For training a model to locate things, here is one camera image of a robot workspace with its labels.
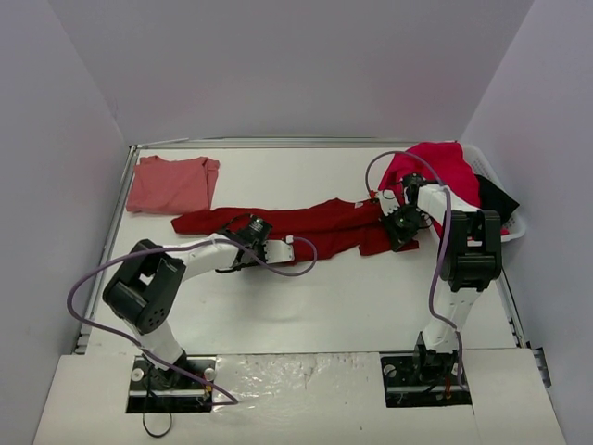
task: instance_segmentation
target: folded pink cloth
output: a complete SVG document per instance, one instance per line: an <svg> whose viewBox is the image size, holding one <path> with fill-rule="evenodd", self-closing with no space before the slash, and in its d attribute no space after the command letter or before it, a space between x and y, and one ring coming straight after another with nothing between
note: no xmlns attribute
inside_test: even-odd
<svg viewBox="0 0 593 445"><path fill-rule="evenodd" d="M140 158L134 167L127 211L180 215L208 210L219 177L217 160L200 157L165 160L158 156Z"/></svg>

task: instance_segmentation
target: red fabric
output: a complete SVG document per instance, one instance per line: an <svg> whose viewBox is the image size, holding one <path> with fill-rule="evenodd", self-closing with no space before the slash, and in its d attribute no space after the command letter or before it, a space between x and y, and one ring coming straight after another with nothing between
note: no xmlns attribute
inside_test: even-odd
<svg viewBox="0 0 593 445"><path fill-rule="evenodd" d="M166 160L158 156L140 158L127 211L181 215L209 209L219 175L217 160L201 157Z"/></svg>
<svg viewBox="0 0 593 445"><path fill-rule="evenodd" d="M408 152L428 162L435 172L447 184L453 193L468 204L480 207L480 184L472 167L463 159L463 149L457 142L422 142L413 146ZM419 173L424 178L433 180L435 177L420 161L409 156L394 156L379 185L379 190L391 189L398 193L397 183L410 173ZM436 232L441 236L442 227L435 223ZM502 229L502 235L509 231Z"/></svg>
<svg viewBox="0 0 593 445"><path fill-rule="evenodd" d="M265 210L219 208L201 210L175 218L171 224L181 235L210 235L232 218L255 214L272 225L270 239L288 235L302 236L311 241L318 251L319 260L328 260L335 254L359 247L360 255L369 256L391 249L389 238L379 222L381 208L370 200L361 203L331 199L309 209ZM230 225L236 230L245 224L238 218ZM418 248L417 242L404 249ZM295 262L312 260L312 252L305 243L295 243Z"/></svg>

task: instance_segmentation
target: white wall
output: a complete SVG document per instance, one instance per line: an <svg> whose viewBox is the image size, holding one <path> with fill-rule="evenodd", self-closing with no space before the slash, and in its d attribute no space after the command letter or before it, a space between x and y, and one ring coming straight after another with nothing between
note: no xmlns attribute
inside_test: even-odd
<svg viewBox="0 0 593 445"><path fill-rule="evenodd" d="M569 444L593 431L592 24L590 1L535 1L463 136L522 203L504 260Z"/></svg>
<svg viewBox="0 0 593 445"><path fill-rule="evenodd" d="M126 150L45 0L0 2L0 442L32 442Z"/></svg>
<svg viewBox="0 0 593 445"><path fill-rule="evenodd" d="M129 143L458 138L533 0L50 0Z"/></svg>

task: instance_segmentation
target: laundry basket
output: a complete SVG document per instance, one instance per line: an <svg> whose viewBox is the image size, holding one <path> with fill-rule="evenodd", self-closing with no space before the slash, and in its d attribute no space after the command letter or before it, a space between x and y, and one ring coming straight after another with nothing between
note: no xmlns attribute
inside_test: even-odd
<svg viewBox="0 0 593 445"><path fill-rule="evenodd" d="M500 183L500 179L497 177L497 174L494 173L494 170L486 159L486 156L484 156L484 153L482 153L476 146L464 144L462 147L463 158L472 166L473 172L488 178L496 184L498 188L504 190L504 187ZM502 236L502 242L511 241L512 239L520 238L525 235L525 222L519 214L519 210L512 213L511 218L504 224L504 228L509 231L509 234Z"/></svg>

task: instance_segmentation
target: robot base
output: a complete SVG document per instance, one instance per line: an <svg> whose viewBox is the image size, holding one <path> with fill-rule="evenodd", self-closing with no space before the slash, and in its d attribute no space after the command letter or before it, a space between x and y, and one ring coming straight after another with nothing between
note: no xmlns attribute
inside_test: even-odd
<svg viewBox="0 0 593 445"><path fill-rule="evenodd" d="M421 374L417 366L417 357L413 354L382 354L381 368L387 408L472 404L472 396L459 387L457 376L451 372L456 357L451 354L438 354L436 358L443 365L428 372L424 368Z"/></svg>
<svg viewBox="0 0 593 445"><path fill-rule="evenodd" d="M213 381L216 358L183 356L175 363ZM162 371L144 357L134 359L126 413L209 413L211 391L171 370Z"/></svg>

